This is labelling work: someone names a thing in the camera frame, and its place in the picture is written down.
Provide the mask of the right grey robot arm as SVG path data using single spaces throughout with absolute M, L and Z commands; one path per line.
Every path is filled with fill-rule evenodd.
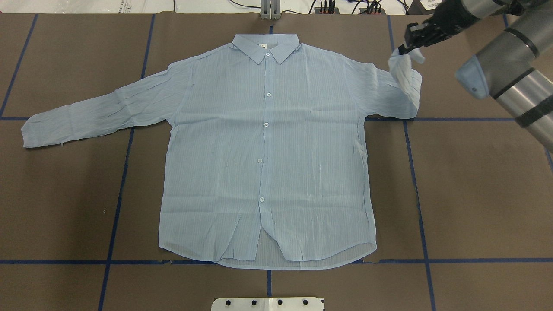
M 509 0 L 444 0 L 422 23 L 408 24 L 399 54 L 446 41 L 510 4 Z M 553 149 L 551 80 L 531 62 L 551 49 L 550 0 L 522 0 L 523 14 L 458 69 L 455 77 L 477 99 L 492 97 L 547 150 Z

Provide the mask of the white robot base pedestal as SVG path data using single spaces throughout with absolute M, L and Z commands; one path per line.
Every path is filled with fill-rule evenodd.
M 212 311 L 324 311 L 323 298 L 318 297 L 257 297 L 217 298 Z

